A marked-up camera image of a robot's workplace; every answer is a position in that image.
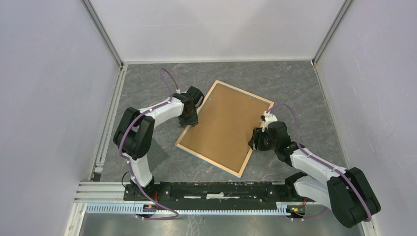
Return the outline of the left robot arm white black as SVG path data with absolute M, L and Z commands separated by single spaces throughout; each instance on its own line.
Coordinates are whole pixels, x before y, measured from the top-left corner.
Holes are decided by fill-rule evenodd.
M 178 119 L 181 128 L 197 125 L 197 108 L 203 100 L 204 94 L 191 86 L 186 92 L 176 92 L 152 107 L 129 107 L 125 110 L 113 142 L 128 165 L 131 182 L 137 186 L 135 193 L 142 200 L 146 201 L 154 196 L 154 177 L 147 157 L 154 129 L 172 118 Z

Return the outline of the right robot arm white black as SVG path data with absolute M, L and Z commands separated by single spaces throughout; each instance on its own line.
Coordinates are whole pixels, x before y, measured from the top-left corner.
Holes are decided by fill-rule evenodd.
M 254 128 L 248 145 L 252 150 L 273 151 L 280 161 L 299 170 L 285 180 L 284 195 L 291 201 L 300 197 L 312 199 L 331 210 L 346 228 L 369 222 L 381 211 L 361 169 L 346 169 L 313 155 L 291 139 L 284 122 L 273 121 L 267 127 Z

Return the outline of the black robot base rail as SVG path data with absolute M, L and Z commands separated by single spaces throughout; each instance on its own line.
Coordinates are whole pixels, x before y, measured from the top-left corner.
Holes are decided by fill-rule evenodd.
M 276 203 L 300 205 L 312 200 L 298 195 L 283 182 L 157 182 L 145 193 L 129 183 L 125 201 L 144 202 L 148 197 L 172 210 L 270 210 Z

